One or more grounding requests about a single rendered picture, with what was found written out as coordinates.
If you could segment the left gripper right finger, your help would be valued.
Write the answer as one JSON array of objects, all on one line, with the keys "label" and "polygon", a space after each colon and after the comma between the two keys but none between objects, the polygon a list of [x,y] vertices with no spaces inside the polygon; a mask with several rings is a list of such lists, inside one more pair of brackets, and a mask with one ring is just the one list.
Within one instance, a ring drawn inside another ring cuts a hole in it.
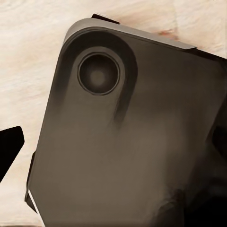
[{"label": "left gripper right finger", "polygon": [[220,153],[222,158],[227,164],[227,128],[222,126],[216,126],[212,143],[214,144],[217,151]]}]

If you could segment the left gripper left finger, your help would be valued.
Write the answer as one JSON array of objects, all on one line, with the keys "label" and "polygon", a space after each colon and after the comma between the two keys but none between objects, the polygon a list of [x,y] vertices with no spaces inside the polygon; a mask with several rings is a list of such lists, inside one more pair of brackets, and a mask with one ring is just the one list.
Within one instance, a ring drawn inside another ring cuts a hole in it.
[{"label": "left gripper left finger", "polygon": [[0,183],[25,143],[20,126],[0,131]]}]

